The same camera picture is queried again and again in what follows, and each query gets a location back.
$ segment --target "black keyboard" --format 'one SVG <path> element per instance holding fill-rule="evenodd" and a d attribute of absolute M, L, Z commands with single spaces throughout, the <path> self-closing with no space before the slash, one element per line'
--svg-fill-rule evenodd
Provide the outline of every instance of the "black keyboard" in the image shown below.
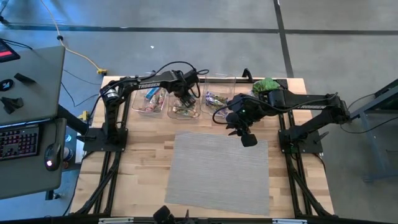
<path fill-rule="evenodd" d="M 38 124 L 0 129 L 0 161 L 36 156 L 38 139 Z"/>

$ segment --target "wooden table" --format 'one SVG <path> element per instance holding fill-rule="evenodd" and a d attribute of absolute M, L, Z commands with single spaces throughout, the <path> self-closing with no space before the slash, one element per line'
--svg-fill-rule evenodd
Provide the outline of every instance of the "wooden table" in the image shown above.
<path fill-rule="evenodd" d="M 104 77 L 103 85 L 111 80 L 119 80 L 119 78 Z M 287 81 L 290 91 L 306 94 L 302 78 L 289 78 Z M 235 94 L 247 93 L 251 86 L 250 84 L 236 84 Z M 123 105 L 121 108 L 119 117 L 121 117 Z M 311 112 L 307 110 L 296 110 L 294 116 L 297 124 L 302 124 L 312 118 Z M 102 122 L 104 122 L 104 104 L 100 101 L 94 116 L 93 127 L 100 127 Z M 175 132 L 185 130 L 227 135 L 231 132 L 230 129 L 225 130 L 225 126 L 213 123 L 211 117 L 204 113 L 196 120 L 179 121 L 170 119 L 167 116 L 167 111 L 163 111 L 161 118 L 149 118 L 132 109 L 129 110 L 127 128 L 129 129 L 129 137 L 119 166 L 112 208 L 113 217 L 151 217 L 163 205 L 167 205 L 176 217 L 184 217 L 186 209 L 190 210 L 191 217 L 263 217 L 164 203 L 173 156 Z M 270 217 L 288 218 L 294 217 L 294 213 L 285 157 L 280 151 L 277 138 L 279 129 L 277 116 L 265 117 L 261 122 L 255 123 L 251 127 L 251 131 L 256 137 L 267 140 L 269 145 Z M 95 152 L 83 161 L 71 212 L 81 208 L 98 186 L 103 157 L 104 152 Z M 321 162 L 311 154 L 303 154 L 302 157 L 309 189 L 324 208 L 333 213 L 328 183 Z M 108 187 L 104 190 L 101 211 L 105 207 L 108 190 Z M 298 190 L 298 197 L 300 208 L 304 211 L 300 190 Z"/>

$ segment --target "concrete floor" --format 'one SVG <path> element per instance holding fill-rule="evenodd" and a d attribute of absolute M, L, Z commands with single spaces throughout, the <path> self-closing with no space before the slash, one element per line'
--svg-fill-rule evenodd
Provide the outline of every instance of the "concrete floor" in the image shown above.
<path fill-rule="evenodd" d="M 106 27 L 182 27 L 277 29 L 273 0 L 46 0 L 60 24 Z M 280 0 L 286 29 L 397 30 L 395 0 Z M 10 0 L 2 14 L 12 24 L 51 25 L 39 1 Z M 144 74 L 173 60 L 197 68 L 240 75 L 249 68 L 257 77 L 287 77 L 279 34 L 206 32 L 62 32 L 71 49 L 109 69 L 110 75 Z M 9 30 L 0 37 L 33 48 L 58 45 L 56 32 Z M 294 77 L 304 78 L 312 94 L 339 92 L 350 104 L 397 78 L 398 35 L 294 35 L 286 37 Z M 93 83 L 101 77 L 85 60 L 65 57 L 66 70 Z M 67 73 L 63 82 L 75 101 L 98 92 Z M 61 92 L 60 103 L 73 114 L 90 110 L 94 99 L 74 108 Z M 375 125 L 385 118 L 375 118 Z M 380 128 L 394 128 L 390 123 Z M 360 131 L 353 123 L 347 129 Z M 364 135 L 338 126 L 322 129 L 326 175 L 335 213 L 345 218 L 396 222 L 398 178 L 371 184 L 362 176 L 374 172 L 373 155 Z M 382 133 L 376 135 L 381 142 Z M 61 200 L 44 203 L 44 193 L 0 200 L 0 220 L 61 215 L 72 196 L 77 173 L 64 173 Z"/>

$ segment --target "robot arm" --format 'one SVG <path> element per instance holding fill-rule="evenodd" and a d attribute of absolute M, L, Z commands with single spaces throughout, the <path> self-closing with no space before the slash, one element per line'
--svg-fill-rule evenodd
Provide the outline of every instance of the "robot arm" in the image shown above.
<path fill-rule="evenodd" d="M 226 120 L 231 134 L 241 136 L 243 145 L 254 146 L 256 137 L 249 127 L 265 116 L 275 116 L 290 110 L 322 110 L 322 112 L 301 126 L 293 126 L 283 132 L 281 144 L 291 144 L 305 139 L 312 132 L 331 123 L 344 124 L 349 121 L 346 104 L 337 93 L 334 95 L 296 95 L 288 90 L 272 90 L 260 94 L 259 98 L 238 94 L 228 102 Z"/>
<path fill-rule="evenodd" d="M 198 73 L 196 70 L 190 70 L 187 73 L 171 70 L 161 75 L 151 75 L 142 78 L 138 76 L 134 78 L 124 77 L 119 81 L 109 82 L 99 91 L 105 104 L 105 123 L 103 125 L 103 131 L 107 142 L 111 144 L 118 143 L 119 133 L 118 127 L 116 126 L 118 109 L 120 104 L 124 103 L 133 91 L 162 87 L 165 88 L 167 92 L 174 93 L 185 106 L 189 107 L 196 102 L 191 93 L 189 93 L 189 90 L 195 85 L 198 87 L 199 78 L 197 75 Z"/>

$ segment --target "gray fabric mat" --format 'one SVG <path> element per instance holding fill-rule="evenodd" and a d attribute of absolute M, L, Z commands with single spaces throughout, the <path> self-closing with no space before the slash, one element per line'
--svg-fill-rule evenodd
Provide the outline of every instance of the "gray fabric mat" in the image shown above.
<path fill-rule="evenodd" d="M 245 148 L 239 138 L 176 135 L 165 202 L 269 215 L 267 141 Z"/>

